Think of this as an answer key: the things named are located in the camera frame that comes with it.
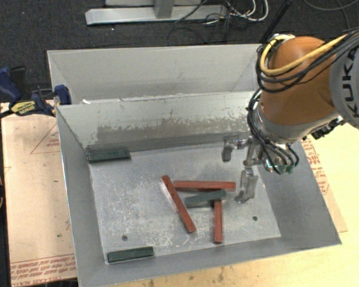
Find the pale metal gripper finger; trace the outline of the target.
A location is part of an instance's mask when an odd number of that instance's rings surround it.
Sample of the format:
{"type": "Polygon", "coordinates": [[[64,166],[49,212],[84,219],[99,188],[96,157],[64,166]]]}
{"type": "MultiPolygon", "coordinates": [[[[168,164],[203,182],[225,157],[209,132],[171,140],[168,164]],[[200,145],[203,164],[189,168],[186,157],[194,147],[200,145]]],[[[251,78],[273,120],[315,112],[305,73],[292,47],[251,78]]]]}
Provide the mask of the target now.
{"type": "Polygon", "coordinates": [[[238,135],[228,135],[223,140],[223,150],[221,151],[221,158],[223,162],[229,162],[231,160],[232,152],[235,149],[244,149],[249,140],[241,138],[238,135]]]}
{"type": "Polygon", "coordinates": [[[236,202],[244,204],[254,199],[257,187],[258,176],[254,174],[253,165],[247,160],[244,161],[244,169],[241,171],[239,194],[234,198],[236,202]]]}

